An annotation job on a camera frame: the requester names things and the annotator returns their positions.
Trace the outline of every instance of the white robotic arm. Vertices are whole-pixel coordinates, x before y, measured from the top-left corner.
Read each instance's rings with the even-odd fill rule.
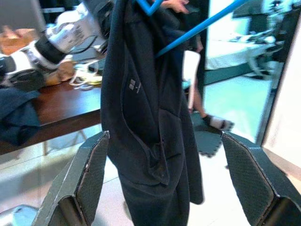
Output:
[[[38,41],[10,56],[0,56],[2,84],[10,85],[9,80],[20,73],[55,70],[74,47],[91,36],[107,39],[112,8],[109,0],[86,0],[74,11],[62,13]]]

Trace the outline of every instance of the hand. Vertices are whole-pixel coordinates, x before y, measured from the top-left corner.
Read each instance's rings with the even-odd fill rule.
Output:
[[[197,50],[196,50],[196,52],[199,53],[200,51],[202,51],[204,49],[204,47],[203,47],[203,44],[201,42],[200,35],[197,35],[196,39],[197,39]]]
[[[164,8],[171,8],[176,13],[188,14],[189,11],[184,5],[187,5],[189,0],[165,0],[161,6]]]

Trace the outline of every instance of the clothes hanger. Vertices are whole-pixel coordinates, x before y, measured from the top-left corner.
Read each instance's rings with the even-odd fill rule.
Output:
[[[149,5],[149,3],[146,0],[133,0],[133,3],[137,1],[137,3],[140,5],[140,7],[144,10],[144,12],[148,15],[151,16],[161,5],[163,0],[156,0],[152,6]],[[178,45],[182,44],[186,40],[192,38],[196,34],[200,33],[201,31],[205,30],[208,26],[211,24],[215,23],[228,13],[234,11],[236,8],[242,6],[245,4],[247,1],[250,0],[235,0],[232,4],[228,5],[226,8],[224,8],[221,12],[215,14],[214,16],[208,18],[207,20],[201,22],[188,32],[186,32],[184,35],[182,35],[180,38],[176,39],[166,47],[164,47],[162,50],[160,50],[157,54],[156,57],[159,57],[166,52],[170,51],[171,49],[177,47]]]
[[[156,12],[156,10],[160,7],[161,3],[163,2],[163,0],[156,0],[152,4],[152,6],[150,6],[146,0],[133,0],[133,3],[135,1],[140,5],[140,7],[144,10],[146,15],[148,16],[153,15],[153,13]]]
[[[195,36],[196,34],[200,33],[201,31],[205,30],[208,26],[215,23],[216,21],[218,21],[219,19],[221,19],[222,17],[224,17],[228,13],[234,11],[236,8],[242,6],[247,1],[250,1],[250,0],[235,0],[232,4],[230,4],[229,6],[224,8],[219,13],[217,13],[214,16],[208,18],[207,20],[201,22],[200,24],[198,24],[197,26],[195,26],[194,28],[192,28],[191,30],[186,32],[184,35],[182,35],[181,37],[179,37],[178,39],[176,39],[175,41],[173,41],[172,43],[170,43],[169,45],[164,47],[162,50],[160,50],[156,54],[156,57],[159,57],[159,56],[165,54],[166,52],[168,52],[171,49],[177,47],[178,45],[182,44],[183,42],[185,42],[186,40],[188,40],[191,37]]]

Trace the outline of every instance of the dark navy jacket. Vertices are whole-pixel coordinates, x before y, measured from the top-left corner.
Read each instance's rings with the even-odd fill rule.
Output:
[[[136,226],[183,226],[203,200],[199,156],[182,77],[167,44],[165,11],[145,16],[117,0],[103,73],[101,118]]]

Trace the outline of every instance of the white floor tile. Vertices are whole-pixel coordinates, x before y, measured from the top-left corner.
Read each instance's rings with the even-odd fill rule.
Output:
[[[0,212],[20,204],[38,207],[42,200],[40,159],[0,170],[0,191]]]
[[[102,131],[100,124],[83,129],[81,131],[73,132],[61,137],[56,137],[48,141],[48,148],[50,151],[57,151],[67,147],[83,143],[85,138],[92,137],[93,135]]]
[[[92,226],[133,226],[124,208],[119,178],[103,185]]]
[[[113,163],[111,162],[111,160],[107,157],[105,167],[104,167],[103,182],[107,183],[115,178],[118,178],[118,171],[116,167],[113,165]]]
[[[43,155],[43,143],[0,155],[0,170]]]
[[[208,226],[221,218],[225,212],[235,218],[236,215],[229,210],[239,209],[241,205],[229,171],[225,168],[227,161],[223,146],[214,157],[201,156],[200,161],[205,201],[201,205],[190,205],[188,226]]]
[[[41,156],[41,184],[52,182],[65,165],[72,160],[81,144],[67,147],[59,151],[50,151],[47,155]]]
[[[207,85],[204,87],[205,109],[233,121],[236,130],[256,139],[271,83],[238,76]]]
[[[242,209],[226,210],[221,216],[209,226],[250,226]]]

